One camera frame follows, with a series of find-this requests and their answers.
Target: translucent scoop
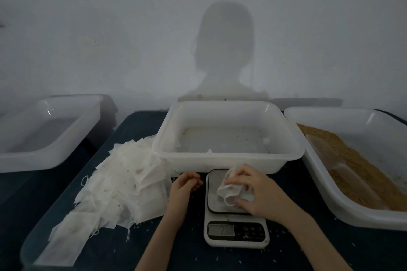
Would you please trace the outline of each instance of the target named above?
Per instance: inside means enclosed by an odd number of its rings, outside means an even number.
[[[337,171],[360,197],[365,197],[372,202],[374,209],[390,210],[389,206],[380,199],[362,178],[346,165],[345,161],[326,142],[309,134],[306,135],[306,138],[328,171]]]

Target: white wall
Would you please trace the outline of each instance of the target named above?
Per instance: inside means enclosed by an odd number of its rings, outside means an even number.
[[[197,97],[407,118],[406,14],[407,0],[0,0],[0,112],[100,93],[117,124]]]

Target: scale display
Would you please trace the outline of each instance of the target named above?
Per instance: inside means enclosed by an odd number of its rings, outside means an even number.
[[[234,225],[209,224],[208,234],[211,236],[234,237]]]

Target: brown powder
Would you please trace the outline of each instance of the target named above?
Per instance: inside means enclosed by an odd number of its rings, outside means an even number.
[[[356,150],[348,147],[337,135],[298,124],[298,127],[304,135],[313,135],[322,139],[345,161],[360,178],[362,178],[368,186],[389,206],[390,210],[407,211],[407,197],[399,190],[399,188],[376,166],[363,158]],[[360,197],[353,186],[343,179],[335,170],[328,171],[335,184],[339,187],[352,201],[368,208],[374,208],[374,204]]]

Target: empty white tray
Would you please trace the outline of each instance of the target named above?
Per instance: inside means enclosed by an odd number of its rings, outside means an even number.
[[[337,187],[297,123],[330,131],[407,192],[407,126],[373,109],[292,107],[284,111],[305,146],[304,163],[329,210],[354,226],[407,230],[407,212],[374,210]]]
[[[179,172],[209,172],[247,163],[275,173],[304,153],[278,107],[261,101],[174,104],[155,137],[153,150]]]
[[[61,164],[100,119],[100,95],[42,99],[0,120],[0,173]]]

